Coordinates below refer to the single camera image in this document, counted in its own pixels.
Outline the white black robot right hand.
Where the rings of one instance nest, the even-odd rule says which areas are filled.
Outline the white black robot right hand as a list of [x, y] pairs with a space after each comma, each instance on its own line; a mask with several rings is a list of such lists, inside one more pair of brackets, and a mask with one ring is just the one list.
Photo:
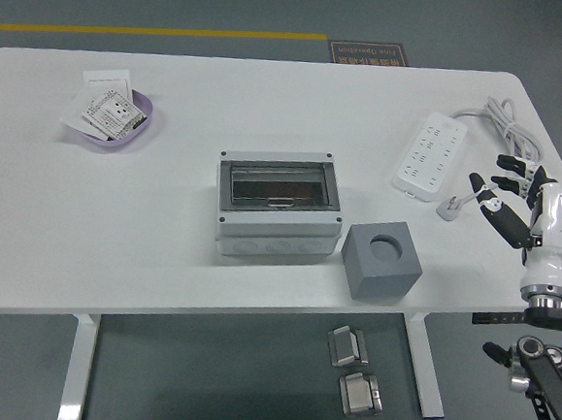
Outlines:
[[534, 162], [502, 154], [496, 164], [513, 176], [492, 181], [524, 199], [531, 218], [524, 222], [480, 174], [472, 173], [479, 210], [508, 245], [522, 251], [521, 298], [531, 307], [562, 308], [562, 186]]

